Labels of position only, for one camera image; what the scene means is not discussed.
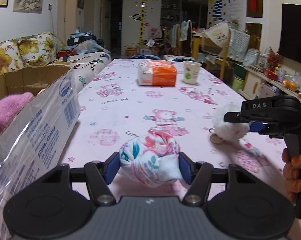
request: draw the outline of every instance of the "paper cup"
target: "paper cup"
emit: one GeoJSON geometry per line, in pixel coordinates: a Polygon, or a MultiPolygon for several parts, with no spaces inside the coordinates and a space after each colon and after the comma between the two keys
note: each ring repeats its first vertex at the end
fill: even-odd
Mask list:
{"type": "Polygon", "coordinates": [[[187,84],[197,84],[199,69],[202,64],[193,61],[184,61],[184,79],[187,84]]]}

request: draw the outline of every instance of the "pink tablecloth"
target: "pink tablecloth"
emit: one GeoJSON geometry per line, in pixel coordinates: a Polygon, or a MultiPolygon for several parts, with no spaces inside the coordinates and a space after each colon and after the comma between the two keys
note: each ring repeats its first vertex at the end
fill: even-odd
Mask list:
{"type": "MultiPolygon", "coordinates": [[[[124,142],[165,122],[160,116],[156,121],[145,120],[145,115],[155,115],[156,109],[167,110],[174,118],[183,117],[180,120],[184,121],[174,124],[175,138],[193,161],[209,162],[216,168],[237,163],[279,192],[285,192],[283,140],[250,133],[241,143],[255,154],[225,144],[215,145],[209,140],[208,130],[212,128],[216,108],[227,102],[241,105],[244,99],[240,95],[204,69],[200,71],[197,85],[183,83],[183,63],[179,62],[175,62],[179,73],[175,87],[139,86],[137,67],[142,61],[115,59],[79,93],[81,115],[66,147],[63,163],[74,168],[93,160],[106,160],[124,142]]],[[[117,199],[122,195],[178,195],[182,198],[187,191],[180,182],[154,189],[119,174],[109,187],[117,199]]],[[[88,198],[85,184],[74,185],[73,189],[88,198]]],[[[210,198],[224,189],[225,185],[212,185],[210,198]]]]}

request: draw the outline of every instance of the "barcode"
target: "barcode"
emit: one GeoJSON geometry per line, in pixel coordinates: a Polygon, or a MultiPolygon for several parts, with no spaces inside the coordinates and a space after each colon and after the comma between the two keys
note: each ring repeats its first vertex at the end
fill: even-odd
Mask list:
{"type": "Polygon", "coordinates": [[[68,103],[68,105],[64,109],[66,121],[68,124],[68,127],[70,127],[73,123],[73,120],[77,114],[77,109],[75,105],[75,100],[74,98],[71,99],[71,101],[68,103]]]}

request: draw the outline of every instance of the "gray ribbed surface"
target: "gray ribbed surface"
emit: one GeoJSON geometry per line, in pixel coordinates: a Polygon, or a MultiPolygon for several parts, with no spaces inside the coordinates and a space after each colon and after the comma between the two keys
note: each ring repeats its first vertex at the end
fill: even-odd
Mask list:
{"type": "Polygon", "coordinates": [[[60,240],[99,239],[231,240],[234,238],[215,229],[200,208],[184,206],[177,197],[123,197],[115,206],[98,208],[92,219],[79,231],[60,238],[60,240]]]}

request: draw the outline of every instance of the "television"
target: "television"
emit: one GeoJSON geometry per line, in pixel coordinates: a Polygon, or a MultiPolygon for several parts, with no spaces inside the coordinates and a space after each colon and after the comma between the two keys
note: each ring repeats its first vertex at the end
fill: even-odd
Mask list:
{"type": "Polygon", "coordinates": [[[301,5],[283,3],[279,55],[301,63],[301,5]]]}

